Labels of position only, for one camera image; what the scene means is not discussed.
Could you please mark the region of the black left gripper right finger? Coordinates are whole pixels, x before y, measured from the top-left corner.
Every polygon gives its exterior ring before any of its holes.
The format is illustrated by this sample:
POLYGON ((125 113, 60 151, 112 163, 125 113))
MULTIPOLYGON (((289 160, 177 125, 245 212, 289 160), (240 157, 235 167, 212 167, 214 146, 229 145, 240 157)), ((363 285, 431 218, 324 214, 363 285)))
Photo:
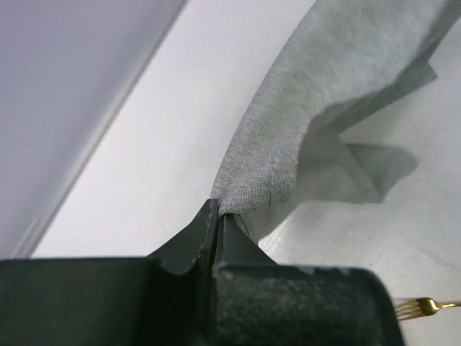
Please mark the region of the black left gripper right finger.
POLYGON ((404 345, 385 286, 358 267, 278 265, 220 219, 215 345, 404 345))

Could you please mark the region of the grey cloth placemat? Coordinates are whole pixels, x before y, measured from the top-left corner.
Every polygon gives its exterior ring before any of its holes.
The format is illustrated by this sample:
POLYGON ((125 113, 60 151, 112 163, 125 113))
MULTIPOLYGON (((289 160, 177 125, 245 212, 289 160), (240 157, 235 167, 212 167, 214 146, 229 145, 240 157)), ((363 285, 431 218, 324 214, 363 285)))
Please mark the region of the grey cloth placemat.
POLYGON ((233 135, 211 195, 252 239, 303 199, 379 203, 415 165, 341 133, 435 79, 429 58, 458 1, 316 1, 280 51, 233 135))

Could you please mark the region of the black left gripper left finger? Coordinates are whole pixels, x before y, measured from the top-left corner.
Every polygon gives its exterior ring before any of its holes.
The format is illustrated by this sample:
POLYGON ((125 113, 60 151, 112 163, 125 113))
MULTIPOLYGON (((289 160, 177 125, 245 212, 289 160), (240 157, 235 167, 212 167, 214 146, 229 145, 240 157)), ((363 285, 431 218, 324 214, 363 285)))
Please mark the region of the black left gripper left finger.
POLYGON ((204 345, 218 228, 208 200, 191 223, 144 257, 5 259, 3 345, 204 345))

